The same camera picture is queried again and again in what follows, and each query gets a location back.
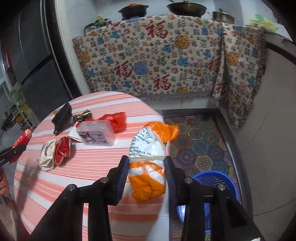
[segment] refrigerator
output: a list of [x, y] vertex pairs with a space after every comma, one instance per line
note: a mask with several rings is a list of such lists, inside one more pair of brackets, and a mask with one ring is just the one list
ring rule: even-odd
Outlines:
[[81, 95], [58, 41], [53, 0], [30, 1], [7, 33], [2, 56], [9, 55], [4, 59], [10, 60], [21, 92], [40, 122]]

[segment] blue plastic basket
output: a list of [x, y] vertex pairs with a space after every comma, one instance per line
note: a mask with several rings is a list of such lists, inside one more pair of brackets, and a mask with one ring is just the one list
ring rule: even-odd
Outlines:
[[[218, 184], [224, 184], [230, 190], [233, 196], [237, 200], [239, 199], [239, 194], [232, 179], [223, 172], [212, 170], [200, 172], [193, 176], [193, 179], [202, 185], [211, 187], [216, 187]], [[181, 222], [184, 222], [185, 206], [178, 206], [177, 214]], [[210, 205], [208, 203], [205, 203], [205, 231], [210, 231]]]

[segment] hexagon tile pattern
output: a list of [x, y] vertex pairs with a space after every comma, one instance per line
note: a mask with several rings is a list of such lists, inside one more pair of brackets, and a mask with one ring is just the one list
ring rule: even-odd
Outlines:
[[[186, 176], [217, 170], [230, 176], [238, 185], [232, 158], [214, 116], [171, 116], [165, 117], [165, 122], [180, 128], [178, 138], [170, 143], [170, 155], [175, 166], [183, 169]], [[179, 218], [173, 218], [175, 241], [181, 237], [182, 227]]]

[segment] orange and white plastic package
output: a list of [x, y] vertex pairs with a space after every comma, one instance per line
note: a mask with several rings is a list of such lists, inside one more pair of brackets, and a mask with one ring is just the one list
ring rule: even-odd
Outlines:
[[175, 139], [178, 133], [177, 125], [149, 122], [133, 137], [129, 149], [128, 178], [133, 187], [131, 196], [138, 202], [165, 193], [164, 143]]

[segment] round table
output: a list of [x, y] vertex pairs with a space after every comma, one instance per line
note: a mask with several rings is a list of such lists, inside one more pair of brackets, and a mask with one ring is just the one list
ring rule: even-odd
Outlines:
[[[128, 155], [133, 136], [150, 121], [161, 121], [163, 117], [144, 102], [121, 92], [97, 92], [70, 101], [72, 113], [89, 109], [94, 118], [104, 114], [126, 113], [127, 127], [116, 134], [113, 146], [84, 145], [73, 141], [71, 156], [52, 171], [42, 170], [38, 165], [42, 145], [51, 139], [67, 136], [71, 128], [60, 135], [53, 134], [53, 118], [50, 114], [34, 130], [27, 150], [18, 160], [14, 191], [24, 226], [33, 231], [52, 203], [64, 190], [74, 183], [78, 187], [90, 185], [109, 170], [116, 167], [122, 155]], [[117, 206], [109, 206], [109, 217], [113, 240], [168, 240], [168, 194], [139, 204], [131, 197], [132, 188], [126, 181], [123, 197]], [[88, 204], [83, 209], [82, 239], [87, 235]]]

